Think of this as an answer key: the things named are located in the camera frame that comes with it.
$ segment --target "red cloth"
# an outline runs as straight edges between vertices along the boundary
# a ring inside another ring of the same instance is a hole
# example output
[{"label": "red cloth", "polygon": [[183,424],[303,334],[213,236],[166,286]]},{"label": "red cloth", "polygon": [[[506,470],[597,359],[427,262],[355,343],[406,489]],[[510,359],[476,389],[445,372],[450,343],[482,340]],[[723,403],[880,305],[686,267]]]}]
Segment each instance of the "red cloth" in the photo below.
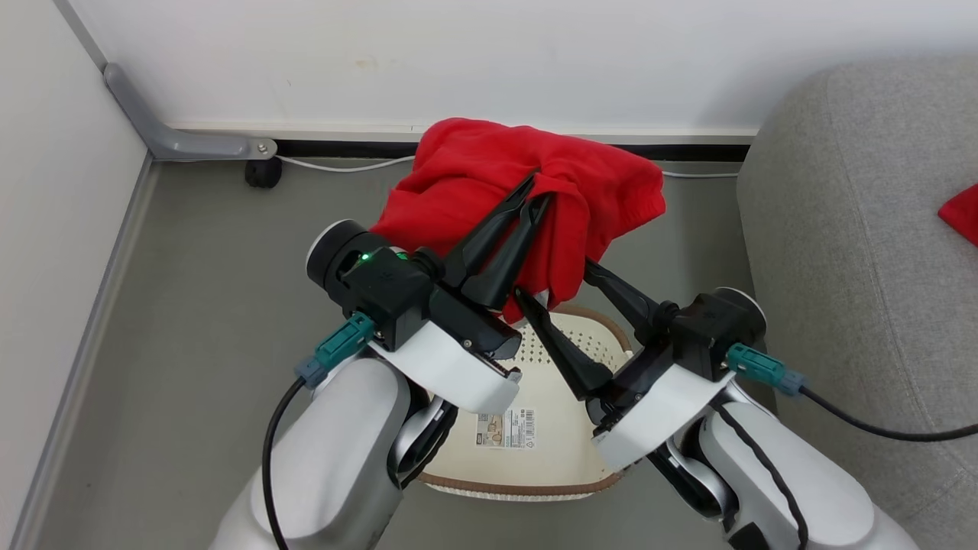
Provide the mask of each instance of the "red cloth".
[{"label": "red cloth", "polygon": [[978,184],[961,191],[937,211],[958,233],[978,245]]},{"label": "red cloth", "polygon": [[[536,167],[530,197],[554,192],[556,201],[516,283],[534,295],[550,290],[554,308],[577,294],[585,256],[600,260],[612,239],[665,211],[655,164],[529,126],[449,118],[425,132],[413,171],[371,231],[405,250],[426,246],[444,256]],[[503,313],[510,322],[522,317],[512,298]]]}]

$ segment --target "beige plastic basket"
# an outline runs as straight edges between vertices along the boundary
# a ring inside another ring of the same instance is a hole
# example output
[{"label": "beige plastic basket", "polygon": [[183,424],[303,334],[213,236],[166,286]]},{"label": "beige plastic basket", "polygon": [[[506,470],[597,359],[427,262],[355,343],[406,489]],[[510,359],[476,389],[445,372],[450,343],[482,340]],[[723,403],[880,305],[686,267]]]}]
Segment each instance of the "beige plastic basket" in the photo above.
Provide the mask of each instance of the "beige plastic basket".
[{"label": "beige plastic basket", "polygon": [[[562,305],[551,315],[589,356],[612,371],[631,356],[628,337],[590,309]],[[448,439],[419,479],[453,494],[520,502],[575,500],[614,485],[591,444],[594,425],[529,325],[514,359],[523,373],[507,415],[459,411]]]}]

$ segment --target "gray floor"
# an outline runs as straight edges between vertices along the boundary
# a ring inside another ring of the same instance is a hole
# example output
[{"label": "gray floor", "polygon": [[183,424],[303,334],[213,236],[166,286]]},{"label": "gray floor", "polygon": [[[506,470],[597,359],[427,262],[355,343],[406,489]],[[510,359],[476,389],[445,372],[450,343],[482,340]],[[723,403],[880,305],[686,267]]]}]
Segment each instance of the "gray floor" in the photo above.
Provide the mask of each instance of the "gray floor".
[{"label": "gray floor", "polygon": [[[272,191],[239,163],[169,164],[119,291],[40,547],[206,548],[258,465],[291,367],[340,319],[303,260],[329,223],[377,220],[407,165],[352,175],[286,166]],[[685,169],[729,171],[728,165]],[[732,180],[668,181],[669,211],[615,242],[604,265],[653,298],[751,291]],[[585,289],[577,300],[613,313]],[[299,413],[293,406],[290,415]],[[642,465],[579,502],[512,504],[419,484],[381,550],[719,549]]]}]

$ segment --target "teal connector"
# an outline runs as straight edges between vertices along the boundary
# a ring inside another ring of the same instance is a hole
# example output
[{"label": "teal connector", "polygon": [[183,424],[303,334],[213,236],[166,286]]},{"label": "teal connector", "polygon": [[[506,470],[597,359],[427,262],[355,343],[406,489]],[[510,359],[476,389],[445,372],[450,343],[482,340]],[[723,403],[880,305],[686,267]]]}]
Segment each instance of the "teal connector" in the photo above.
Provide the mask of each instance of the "teal connector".
[{"label": "teal connector", "polygon": [[786,369],[784,363],[744,344],[734,344],[727,350],[727,365],[740,375],[788,395],[797,395],[805,385],[805,377],[800,373]]},{"label": "teal connector", "polygon": [[343,359],[359,353],[374,337],[374,321],[357,311],[316,346],[315,357],[296,367],[306,386],[318,386]]}]

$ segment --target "product label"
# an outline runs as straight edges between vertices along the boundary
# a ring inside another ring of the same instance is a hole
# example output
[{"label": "product label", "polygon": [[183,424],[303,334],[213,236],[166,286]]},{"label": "product label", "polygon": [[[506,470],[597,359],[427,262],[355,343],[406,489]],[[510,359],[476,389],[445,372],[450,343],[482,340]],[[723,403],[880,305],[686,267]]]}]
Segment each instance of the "product label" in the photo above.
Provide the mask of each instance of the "product label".
[{"label": "product label", "polygon": [[534,409],[509,409],[502,415],[480,414],[475,424],[475,446],[532,449],[537,426]]}]

